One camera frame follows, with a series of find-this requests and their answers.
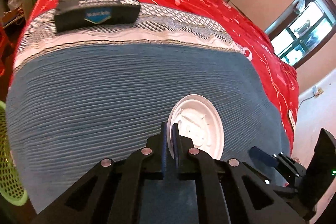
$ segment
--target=green basket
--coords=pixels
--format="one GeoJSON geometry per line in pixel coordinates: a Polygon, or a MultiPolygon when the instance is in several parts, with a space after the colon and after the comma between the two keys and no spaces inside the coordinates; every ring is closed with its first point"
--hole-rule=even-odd
{"type": "Polygon", "coordinates": [[[0,194],[15,206],[22,206],[28,199],[11,157],[7,137],[5,103],[0,101],[0,194]]]}

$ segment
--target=bed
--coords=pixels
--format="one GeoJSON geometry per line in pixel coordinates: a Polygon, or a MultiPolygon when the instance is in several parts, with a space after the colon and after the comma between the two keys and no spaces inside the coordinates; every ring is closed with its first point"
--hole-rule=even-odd
{"type": "MultiPolygon", "coordinates": [[[[139,1],[134,24],[57,34],[57,0],[38,0],[21,34],[6,116],[13,157],[38,213],[102,158],[121,160],[144,146],[188,94],[216,107],[222,160],[236,157],[284,183],[248,150],[290,154],[295,70],[223,0],[139,1]]],[[[153,216],[157,223],[197,223],[194,185],[173,177],[146,182],[141,223],[153,216]],[[167,215],[167,207],[177,213],[167,215]]]]}

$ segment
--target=ribbed fabric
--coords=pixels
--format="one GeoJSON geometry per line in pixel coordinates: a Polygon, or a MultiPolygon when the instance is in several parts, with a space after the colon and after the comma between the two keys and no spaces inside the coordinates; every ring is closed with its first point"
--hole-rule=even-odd
{"type": "Polygon", "coordinates": [[[188,94],[200,94],[216,107],[224,128],[223,160],[236,157],[252,164],[252,146],[269,154],[289,153],[280,114],[240,53],[140,43],[89,45],[28,62],[8,94],[7,125],[36,211],[102,158],[121,160],[144,146],[188,94]]]}

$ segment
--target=silver screw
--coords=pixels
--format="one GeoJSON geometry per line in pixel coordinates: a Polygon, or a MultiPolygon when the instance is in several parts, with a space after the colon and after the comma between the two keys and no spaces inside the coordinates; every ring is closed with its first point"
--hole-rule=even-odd
{"type": "Polygon", "coordinates": [[[149,147],[145,147],[141,150],[141,153],[144,155],[149,155],[150,153],[152,153],[152,150],[149,147]]]}
{"type": "Polygon", "coordinates": [[[229,164],[230,164],[231,166],[233,166],[233,167],[236,167],[236,166],[239,165],[239,161],[236,160],[236,159],[230,159],[230,160],[229,160],[229,164]]]}
{"type": "Polygon", "coordinates": [[[112,161],[110,159],[103,159],[100,164],[103,167],[109,167],[112,164],[112,161]]]}
{"type": "Polygon", "coordinates": [[[197,155],[199,152],[200,151],[197,148],[194,148],[194,147],[189,149],[189,153],[191,155],[197,155]]]}

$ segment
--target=white plate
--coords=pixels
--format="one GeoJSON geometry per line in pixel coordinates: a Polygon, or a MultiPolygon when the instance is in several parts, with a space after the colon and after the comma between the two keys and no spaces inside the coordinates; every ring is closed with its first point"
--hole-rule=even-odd
{"type": "Polygon", "coordinates": [[[191,138],[194,147],[220,160],[224,149],[224,130],[221,118],[211,102],[201,95],[191,94],[182,98],[170,112],[167,123],[167,142],[174,157],[171,127],[178,124],[181,136],[191,138]]]}

